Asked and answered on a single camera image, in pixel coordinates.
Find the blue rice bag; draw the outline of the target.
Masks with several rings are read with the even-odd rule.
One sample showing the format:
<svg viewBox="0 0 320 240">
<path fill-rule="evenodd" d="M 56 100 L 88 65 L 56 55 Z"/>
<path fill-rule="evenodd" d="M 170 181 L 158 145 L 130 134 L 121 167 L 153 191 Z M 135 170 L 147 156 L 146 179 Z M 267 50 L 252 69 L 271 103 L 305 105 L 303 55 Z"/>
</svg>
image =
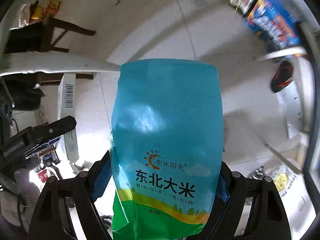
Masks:
<svg viewBox="0 0 320 240">
<path fill-rule="evenodd" d="M 150 59 L 120 68 L 112 112 L 114 239 L 179 239 L 208 221 L 223 153 L 216 67 Z"/>
</svg>

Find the red black shoe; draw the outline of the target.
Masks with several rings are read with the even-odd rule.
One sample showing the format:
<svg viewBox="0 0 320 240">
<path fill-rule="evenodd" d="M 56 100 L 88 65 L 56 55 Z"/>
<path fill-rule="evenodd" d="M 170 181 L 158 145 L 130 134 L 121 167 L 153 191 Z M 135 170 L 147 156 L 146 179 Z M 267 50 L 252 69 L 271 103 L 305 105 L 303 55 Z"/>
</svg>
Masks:
<svg viewBox="0 0 320 240">
<path fill-rule="evenodd" d="M 276 74 L 271 80 L 271 90 L 274 93 L 281 91 L 287 85 L 290 84 L 293 78 L 293 66 L 289 61 L 283 61 Z"/>
</svg>

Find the dark wooden chair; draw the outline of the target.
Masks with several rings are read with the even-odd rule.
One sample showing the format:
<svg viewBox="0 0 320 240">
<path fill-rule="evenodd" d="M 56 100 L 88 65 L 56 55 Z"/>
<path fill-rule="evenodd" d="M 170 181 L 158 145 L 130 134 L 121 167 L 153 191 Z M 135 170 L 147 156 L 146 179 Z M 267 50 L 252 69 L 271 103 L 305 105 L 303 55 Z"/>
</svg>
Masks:
<svg viewBox="0 0 320 240">
<path fill-rule="evenodd" d="M 93 36 L 96 33 L 94 30 L 85 29 L 78 25 L 49 17 L 43 22 L 12 29 L 5 46 L 4 54 L 28 51 L 42 53 L 58 51 L 68 53 L 68 49 L 57 47 L 56 44 L 69 31 L 87 36 Z"/>
</svg>

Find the blue printed carton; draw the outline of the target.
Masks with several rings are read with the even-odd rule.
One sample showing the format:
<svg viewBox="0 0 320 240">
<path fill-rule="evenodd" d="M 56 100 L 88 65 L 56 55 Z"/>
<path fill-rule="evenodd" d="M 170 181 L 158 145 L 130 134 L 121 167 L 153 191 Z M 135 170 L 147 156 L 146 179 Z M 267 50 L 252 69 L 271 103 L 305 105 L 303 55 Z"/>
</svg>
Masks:
<svg viewBox="0 0 320 240">
<path fill-rule="evenodd" d="M 296 22 L 281 0 L 258 0 L 245 20 L 255 35 L 280 49 L 300 44 Z"/>
</svg>

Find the long white barcode box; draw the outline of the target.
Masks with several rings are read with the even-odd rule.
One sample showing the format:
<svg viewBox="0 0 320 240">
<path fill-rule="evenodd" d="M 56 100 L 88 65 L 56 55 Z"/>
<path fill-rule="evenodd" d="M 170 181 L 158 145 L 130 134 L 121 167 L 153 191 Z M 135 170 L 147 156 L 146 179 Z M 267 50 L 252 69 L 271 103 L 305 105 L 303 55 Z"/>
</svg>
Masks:
<svg viewBox="0 0 320 240">
<path fill-rule="evenodd" d="M 57 118 L 62 119 L 67 116 L 75 117 L 74 107 L 74 90 L 75 90 L 76 74 L 66 73 L 63 75 L 58 86 L 57 94 Z M 67 159 L 71 163 L 75 163 L 79 159 L 78 142 L 76 137 L 76 129 L 63 135 L 63 148 L 67 155 Z"/>
</svg>

